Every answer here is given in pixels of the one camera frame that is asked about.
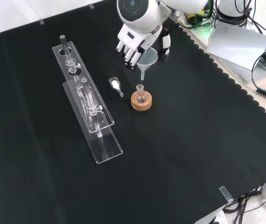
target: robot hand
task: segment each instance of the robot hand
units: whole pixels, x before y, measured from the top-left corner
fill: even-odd
[[[124,54],[124,63],[133,69],[142,53],[157,40],[161,30],[162,26],[155,33],[140,34],[124,24],[118,35],[116,51]]]

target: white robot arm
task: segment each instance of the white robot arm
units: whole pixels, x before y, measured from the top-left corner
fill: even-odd
[[[197,14],[207,0],[161,0],[175,10]],[[118,0],[117,9],[124,25],[118,34],[116,50],[125,55],[124,63],[134,67],[141,54],[149,49],[162,31],[161,10],[156,0]],[[170,47],[170,37],[163,38],[163,48]]]

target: acrylic stand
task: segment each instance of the acrylic stand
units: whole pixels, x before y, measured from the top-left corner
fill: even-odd
[[[52,49],[67,80],[63,87],[91,153],[99,164],[122,154],[123,150],[110,128],[114,121],[73,42],[68,42],[68,48],[72,59],[76,61],[72,65],[66,62],[62,45]]]

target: robot finger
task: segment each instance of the robot finger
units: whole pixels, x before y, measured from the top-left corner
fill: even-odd
[[[119,42],[119,44],[116,47],[117,52],[121,52],[124,47],[124,43],[122,41]]]
[[[138,60],[140,59],[140,57],[141,57],[141,53],[139,51],[136,51],[130,61],[130,66],[134,67],[136,63],[138,62]]]
[[[132,51],[131,49],[128,50],[128,53],[126,53],[126,56],[125,56],[125,62],[128,62],[132,55],[133,55],[134,51]]]
[[[125,48],[124,48],[124,54],[127,54],[128,51],[129,51],[129,48],[127,46],[125,46]]]

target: black tablecloth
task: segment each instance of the black tablecloth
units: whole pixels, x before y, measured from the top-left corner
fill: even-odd
[[[115,53],[106,0],[0,34],[0,224],[191,224],[266,182],[266,114],[174,25],[170,56],[146,71],[153,106],[130,96],[140,71]],[[52,52],[73,41],[124,154],[97,165]],[[111,89],[118,77],[124,97]]]

